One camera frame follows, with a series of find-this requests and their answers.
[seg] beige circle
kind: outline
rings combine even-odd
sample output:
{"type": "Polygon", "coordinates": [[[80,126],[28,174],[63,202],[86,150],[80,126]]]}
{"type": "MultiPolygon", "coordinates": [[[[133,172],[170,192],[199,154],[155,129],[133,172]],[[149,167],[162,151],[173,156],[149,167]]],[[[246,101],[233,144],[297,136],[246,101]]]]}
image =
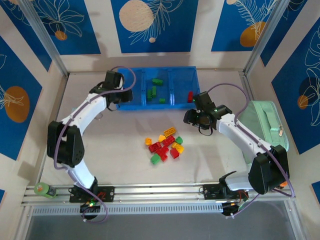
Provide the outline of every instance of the beige circle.
{"type": "Polygon", "coordinates": [[[149,38],[149,42],[153,44],[153,43],[156,42],[156,39],[155,39],[154,37],[150,37],[150,38],[149,38]]]}
{"type": "Polygon", "coordinates": [[[120,22],[130,32],[141,32],[154,22],[151,8],[141,0],[130,0],[120,9],[120,22]]]}
{"type": "Polygon", "coordinates": [[[238,0],[226,0],[226,3],[229,5],[235,4],[238,0]]]}
{"type": "Polygon", "coordinates": [[[18,5],[18,0],[8,0],[9,2],[15,4],[15,5],[18,5]]]}

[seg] light green bag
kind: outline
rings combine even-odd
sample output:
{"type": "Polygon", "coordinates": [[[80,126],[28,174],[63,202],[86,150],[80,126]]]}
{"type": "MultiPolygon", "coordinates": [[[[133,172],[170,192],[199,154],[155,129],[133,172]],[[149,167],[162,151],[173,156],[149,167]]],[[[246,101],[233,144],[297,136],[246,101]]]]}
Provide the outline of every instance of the light green bag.
{"type": "MultiPolygon", "coordinates": [[[[288,137],[282,127],[278,111],[272,101],[250,101],[248,107],[239,117],[240,122],[259,138],[272,146],[281,145],[289,150],[288,137]]],[[[250,164],[252,159],[243,155],[245,162],[250,164]]]]}

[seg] white tabletop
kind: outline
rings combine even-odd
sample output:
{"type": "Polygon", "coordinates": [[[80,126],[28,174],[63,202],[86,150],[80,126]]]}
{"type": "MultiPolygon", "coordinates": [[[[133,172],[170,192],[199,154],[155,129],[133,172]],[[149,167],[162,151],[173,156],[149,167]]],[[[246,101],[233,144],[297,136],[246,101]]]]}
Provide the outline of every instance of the white tabletop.
{"type": "MultiPolygon", "coordinates": [[[[218,83],[241,86],[237,71],[198,70],[201,91],[218,83]]],[[[68,116],[81,104],[89,90],[104,80],[105,72],[70,74],[57,120],[68,116]]],[[[242,93],[229,86],[210,92],[216,105],[224,104],[235,113],[245,104],[242,93]]],[[[245,171],[243,155],[236,145],[217,131],[203,136],[196,127],[183,123],[185,110],[145,110],[102,112],[83,135],[85,162],[100,184],[159,184],[217,181],[231,171],[245,171]],[[175,127],[175,137],[183,139],[184,152],[166,162],[152,165],[145,138],[155,143],[164,130],[175,127]]],[[[54,169],[46,158],[41,181],[51,185],[73,184],[64,171],[54,169]]]]}

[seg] blue tray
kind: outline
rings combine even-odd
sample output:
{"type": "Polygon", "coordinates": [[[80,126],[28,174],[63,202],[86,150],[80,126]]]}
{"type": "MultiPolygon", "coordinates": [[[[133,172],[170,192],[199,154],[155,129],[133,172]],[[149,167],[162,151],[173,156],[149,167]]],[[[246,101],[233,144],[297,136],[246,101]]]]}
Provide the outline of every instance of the blue tray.
{"type": "MultiPolygon", "coordinates": [[[[122,111],[150,110],[150,109],[191,109],[195,104],[188,103],[188,94],[200,93],[197,70],[195,66],[178,67],[144,67],[132,68],[136,75],[136,84],[132,89],[133,100],[119,104],[122,111]],[[152,79],[163,80],[163,85],[152,83],[152,79]],[[147,90],[156,87],[156,97],[147,100],[147,90]]],[[[133,76],[128,69],[120,68],[119,73],[124,75],[124,87],[133,83],[133,76]]]]}

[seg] yellow lego brick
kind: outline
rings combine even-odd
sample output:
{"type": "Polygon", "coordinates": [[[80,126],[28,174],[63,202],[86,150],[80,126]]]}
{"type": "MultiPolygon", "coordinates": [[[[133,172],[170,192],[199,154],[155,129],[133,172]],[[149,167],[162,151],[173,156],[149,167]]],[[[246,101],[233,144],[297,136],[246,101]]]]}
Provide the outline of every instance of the yellow lego brick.
{"type": "Polygon", "coordinates": [[[160,136],[159,136],[159,139],[158,139],[158,142],[159,142],[159,143],[162,143],[162,141],[165,140],[165,139],[166,139],[165,136],[160,135],[160,136]]]}
{"type": "Polygon", "coordinates": [[[179,144],[174,142],[174,143],[172,143],[171,148],[175,149],[177,145],[179,145],[179,144]]]}
{"type": "Polygon", "coordinates": [[[183,151],[185,150],[185,148],[179,144],[177,144],[177,146],[175,147],[175,149],[180,153],[182,154],[183,151]]]}
{"type": "Polygon", "coordinates": [[[164,131],[164,136],[167,138],[176,133],[176,129],[174,127],[170,127],[169,129],[164,131]]]}
{"type": "Polygon", "coordinates": [[[148,146],[152,145],[152,140],[151,140],[151,138],[147,137],[147,138],[144,140],[144,143],[145,143],[145,145],[148,145],[148,146]]]}

